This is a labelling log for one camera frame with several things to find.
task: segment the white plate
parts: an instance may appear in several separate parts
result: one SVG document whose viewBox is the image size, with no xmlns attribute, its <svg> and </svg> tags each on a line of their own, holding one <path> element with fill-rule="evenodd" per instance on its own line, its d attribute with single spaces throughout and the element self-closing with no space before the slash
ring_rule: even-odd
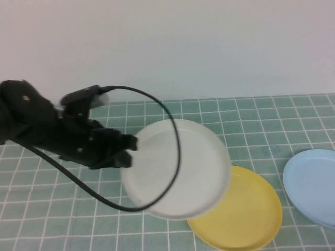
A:
<svg viewBox="0 0 335 251">
<path fill-rule="evenodd" d="M 155 216 L 185 220 L 212 209 L 225 195 L 231 163 L 221 140 L 208 128 L 188 120 L 175 120 L 181 139 L 180 173 L 165 197 L 147 210 Z M 141 130 L 131 168 L 121 169 L 122 184 L 137 206 L 155 199 L 170 182 L 177 162 L 177 147 L 170 120 Z"/>
</svg>

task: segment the white wall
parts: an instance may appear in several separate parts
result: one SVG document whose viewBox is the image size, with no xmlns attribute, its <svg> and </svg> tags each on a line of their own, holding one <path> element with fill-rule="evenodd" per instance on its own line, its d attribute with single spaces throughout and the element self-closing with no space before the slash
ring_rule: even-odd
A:
<svg viewBox="0 0 335 251">
<path fill-rule="evenodd" d="M 93 84 L 161 99 L 335 92 L 334 11 L 334 0 L 2 0 L 0 80 L 53 101 Z"/>
</svg>

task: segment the tiled surface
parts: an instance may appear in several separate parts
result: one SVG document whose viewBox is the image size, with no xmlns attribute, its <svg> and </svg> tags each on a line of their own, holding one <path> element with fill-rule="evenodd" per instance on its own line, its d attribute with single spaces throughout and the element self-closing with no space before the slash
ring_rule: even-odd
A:
<svg viewBox="0 0 335 251">
<path fill-rule="evenodd" d="M 282 183 L 283 168 L 294 154 L 312 148 L 333 150 L 335 95 L 171 100 L 165 104 L 175 118 L 203 123 L 214 131 L 226 143 L 233 164 L 256 171 L 276 189 L 283 224 L 264 249 L 335 250 L 335 230 L 316 226 L 294 209 Z M 111 103 L 92 110 L 91 117 L 132 134 L 167 119 L 153 102 Z M 111 201 L 132 205 L 122 190 L 118 169 L 87 170 L 75 163 L 62 164 Z M 7 142 L 0 146 L 0 250 L 214 249 L 198 239 L 185 221 L 118 212 L 95 201 L 45 161 Z"/>
</svg>

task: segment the light blue plate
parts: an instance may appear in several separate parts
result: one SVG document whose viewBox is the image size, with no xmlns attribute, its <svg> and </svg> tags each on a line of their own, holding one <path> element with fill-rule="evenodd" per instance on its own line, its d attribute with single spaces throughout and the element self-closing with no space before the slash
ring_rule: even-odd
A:
<svg viewBox="0 0 335 251">
<path fill-rule="evenodd" d="M 283 182 L 301 213 L 318 224 L 335 227 L 335 151 L 298 153 L 287 162 Z"/>
</svg>

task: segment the plate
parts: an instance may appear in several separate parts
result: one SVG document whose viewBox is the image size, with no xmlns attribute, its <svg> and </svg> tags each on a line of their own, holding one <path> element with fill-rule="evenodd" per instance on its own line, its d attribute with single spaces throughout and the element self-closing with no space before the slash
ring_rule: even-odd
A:
<svg viewBox="0 0 335 251">
<path fill-rule="evenodd" d="M 205 126 L 175 120 L 181 139 L 179 175 L 166 196 L 147 210 L 155 216 L 185 220 L 212 209 L 225 195 L 231 164 L 221 140 Z M 143 128 L 131 168 L 121 169 L 121 181 L 137 206 L 155 199 L 170 182 L 177 162 L 176 140 L 170 120 Z"/>
<path fill-rule="evenodd" d="M 283 173 L 296 208 L 312 221 L 335 227 L 335 151 L 307 150 L 293 156 Z"/>
<path fill-rule="evenodd" d="M 238 166 L 226 196 L 210 212 L 188 220 L 195 234 L 221 250 L 256 250 L 268 244 L 282 224 L 276 191 L 258 174 Z"/>
</svg>

